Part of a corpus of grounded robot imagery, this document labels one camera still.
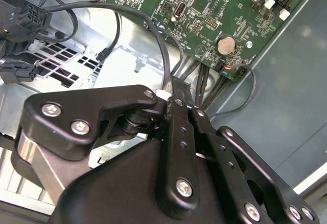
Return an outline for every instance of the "circuit board component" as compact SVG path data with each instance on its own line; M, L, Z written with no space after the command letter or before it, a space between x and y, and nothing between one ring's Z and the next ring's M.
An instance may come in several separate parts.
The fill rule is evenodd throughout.
M236 81L244 73L225 67L251 64L300 0L98 1L145 12L180 41L186 54ZM144 27L141 19L130 19Z

